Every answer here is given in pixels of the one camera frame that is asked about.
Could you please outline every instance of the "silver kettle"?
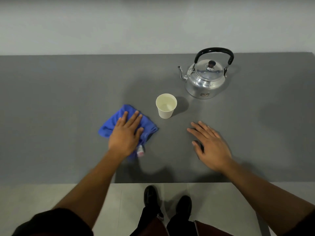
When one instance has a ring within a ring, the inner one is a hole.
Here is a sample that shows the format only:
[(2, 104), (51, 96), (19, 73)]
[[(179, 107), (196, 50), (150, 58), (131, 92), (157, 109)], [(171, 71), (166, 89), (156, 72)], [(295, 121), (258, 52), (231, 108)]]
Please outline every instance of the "silver kettle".
[[(212, 59), (198, 61), (200, 56), (211, 52), (228, 54), (230, 58), (227, 62), (227, 66), (223, 68), (220, 63)], [(218, 94), (220, 87), (225, 81), (227, 68), (232, 64), (233, 59), (234, 54), (232, 51), (226, 48), (214, 47), (198, 52), (195, 57), (195, 62), (187, 71), (187, 75), (184, 75), (181, 67), (178, 66), (180, 78), (185, 82), (185, 88), (188, 93), (200, 99), (212, 98)]]

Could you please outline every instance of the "gray wall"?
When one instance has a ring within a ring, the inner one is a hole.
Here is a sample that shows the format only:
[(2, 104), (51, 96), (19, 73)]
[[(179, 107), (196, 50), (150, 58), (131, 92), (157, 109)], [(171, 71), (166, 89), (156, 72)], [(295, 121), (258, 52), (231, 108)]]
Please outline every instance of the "gray wall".
[(315, 0), (0, 0), (0, 55), (315, 52)]

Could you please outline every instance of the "kettle spout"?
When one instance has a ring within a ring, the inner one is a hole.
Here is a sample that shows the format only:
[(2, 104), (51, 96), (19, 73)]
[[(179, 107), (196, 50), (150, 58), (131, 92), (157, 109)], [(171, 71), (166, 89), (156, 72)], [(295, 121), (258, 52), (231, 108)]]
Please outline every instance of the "kettle spout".
[(178, 70), (179, 70), (180, 79), (186, 83), (187, 82), (187, 75), (183, 75), (183, 71), (182, 71), (180, 66), (178, 66)]

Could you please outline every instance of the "black handle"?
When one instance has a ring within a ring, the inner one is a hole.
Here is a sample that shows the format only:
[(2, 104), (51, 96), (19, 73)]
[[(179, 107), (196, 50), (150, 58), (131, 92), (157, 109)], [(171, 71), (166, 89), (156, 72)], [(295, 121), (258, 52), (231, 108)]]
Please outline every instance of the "black handle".
[(227, 62), (229, 65), (231, 65), (232, 61), (234, 60), (234, 54), (229, 49), (221, 48), (221, 47), (213, 47), (213, 48), (207, 48), (207, 49), (203, 49), (199, 51), (195, 57), (195, 64), (198, 62), (200, 56), (202, 56), (203, 54), (211, 53), (211, 52), (222, 52), (222, 53), (228, 54), (230, 56), (229, 61)]

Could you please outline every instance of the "sleeve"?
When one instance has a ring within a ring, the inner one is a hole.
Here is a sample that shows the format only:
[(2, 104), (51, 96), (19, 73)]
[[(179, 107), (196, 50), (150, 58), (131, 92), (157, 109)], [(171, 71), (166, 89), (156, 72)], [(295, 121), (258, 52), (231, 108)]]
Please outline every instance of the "sleeve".
[(18, 226), (12, 236), (41, 233), (93, 236), (90, 227), (78, 215), (62, 208), (34, 215), (30, 221)]
[(283, 236), (315, 235), (315, 210)]

